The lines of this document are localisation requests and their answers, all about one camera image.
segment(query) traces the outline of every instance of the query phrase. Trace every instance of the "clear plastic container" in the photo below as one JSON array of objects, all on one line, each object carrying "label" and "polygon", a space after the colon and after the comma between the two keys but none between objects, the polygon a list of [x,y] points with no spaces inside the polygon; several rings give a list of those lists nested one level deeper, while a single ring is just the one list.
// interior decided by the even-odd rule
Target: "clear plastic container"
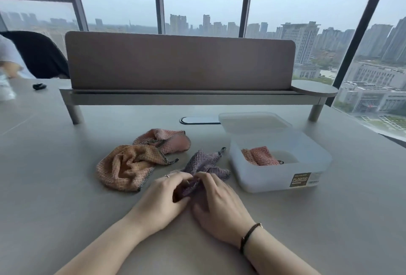
[{"label": "clear plastic container", "polygon": [[0,101],[7,101],[15,98],[15,92],[10,86],[8,77],[0,67]]},{"label": "clear plastic container", "polygon": [[[331,155],[278,115],[268,112],[225,113],[221,125],[231,135],[230,160],[241,187],[250,193],[319,184]],[[242,149],[266,146],[282,165],[256,166]]]}]

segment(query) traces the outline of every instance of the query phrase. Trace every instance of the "container lid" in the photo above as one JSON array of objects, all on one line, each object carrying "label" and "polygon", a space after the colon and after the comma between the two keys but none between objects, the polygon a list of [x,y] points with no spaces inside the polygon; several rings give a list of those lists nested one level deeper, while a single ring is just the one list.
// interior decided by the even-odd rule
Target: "container lid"
[{"label": "container lid", "polygon": [[222,113],[218,120],[229,134],[249,134],[282,130],[292,127],[290,123],[269,112]]}]

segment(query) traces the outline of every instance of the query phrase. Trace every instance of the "black chair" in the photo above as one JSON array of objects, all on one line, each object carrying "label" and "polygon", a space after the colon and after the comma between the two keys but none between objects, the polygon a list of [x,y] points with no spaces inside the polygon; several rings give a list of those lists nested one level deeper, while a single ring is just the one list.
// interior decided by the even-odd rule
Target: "black chair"
[{"label": "black chair", "polygon": [[14,42],[28,70],[38,79],[69,77],[68,62],[51,39],[34,31],[2,31]]}]

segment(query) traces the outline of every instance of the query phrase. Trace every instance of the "gray desk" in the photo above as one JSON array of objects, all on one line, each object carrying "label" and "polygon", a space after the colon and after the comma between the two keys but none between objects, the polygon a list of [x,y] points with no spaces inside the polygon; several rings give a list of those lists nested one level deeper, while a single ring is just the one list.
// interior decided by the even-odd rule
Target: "gray desk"
[{"label": "gray desk", "polygon": [[[159,127],[186,130],[180,161],[149,182],[182,168],[202,148],[228,146],[221,125],[182,125],[182,116],[272,111],[333,156],[318,187],[260,194],[227,181],[256,221],[322,274],[404,274],[406,149],[325,107],[309,123],[302,106],[83,107],[73,126],[58,86],[15,80],[16,100],[0,103],[0,274],[51,274],[121,218],[140,194],[104,188],[97,162],[120,144]],[[227,156],[219,163],[228,166]],[[234,248],[203,232],[186,211],[135,248],[119,274],[251,274]]]}]

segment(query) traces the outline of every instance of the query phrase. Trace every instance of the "chair backrest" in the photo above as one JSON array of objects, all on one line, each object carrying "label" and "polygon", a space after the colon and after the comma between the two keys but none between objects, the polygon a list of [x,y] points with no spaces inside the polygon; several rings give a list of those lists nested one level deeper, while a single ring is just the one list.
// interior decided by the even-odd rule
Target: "chair backrest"
[{"label": "chair backrest", "polygon": [[69,31],[74,89],[288,90],[287,40]]},{"label": "chair backrest", "polygon": [[49,79],[64,74],[69,77],[68,63],[51,39],[34,31],[3,31],[21,54],[28,70],[39,79]]}]

